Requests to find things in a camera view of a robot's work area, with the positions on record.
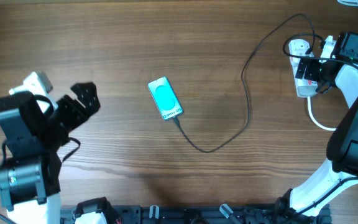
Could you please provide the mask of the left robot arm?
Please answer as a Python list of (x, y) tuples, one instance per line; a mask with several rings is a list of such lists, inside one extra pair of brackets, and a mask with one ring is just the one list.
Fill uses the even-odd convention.
[(0, 127), (6, 138), (0, 165), (0, 200), (14, 223), (60, 223), (59, 174), (63, 159), (57, 152), (72, 140), (69, 133), (101, 107), (93, 82), (71, 86), (57, 107), (42, 111), (39, 102), (52, 104), (29, 90), (0, 99)]

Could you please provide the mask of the teal Galaxy smartphone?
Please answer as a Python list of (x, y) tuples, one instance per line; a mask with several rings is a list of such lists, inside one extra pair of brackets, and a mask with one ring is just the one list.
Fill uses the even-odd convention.
[(167, 77), (158, 78), (147, 86), (163, 120), (172, 119), (183, 113), (183, 108)]

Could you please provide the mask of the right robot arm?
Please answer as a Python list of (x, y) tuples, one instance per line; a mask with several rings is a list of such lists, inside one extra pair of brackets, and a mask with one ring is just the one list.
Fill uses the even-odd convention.
[(338, 88), (349, 109), (329, 138), (323, 164), (277, 200), (272, 218), (283, 223), (315, 221), (325, 205), (358, 184), (358, 33), (341, 32), (336, 40), (322, 40), (320, 57), (302, 38), (303, 34), (294, 35), (283, 45), (295, 66), (295, 78)]

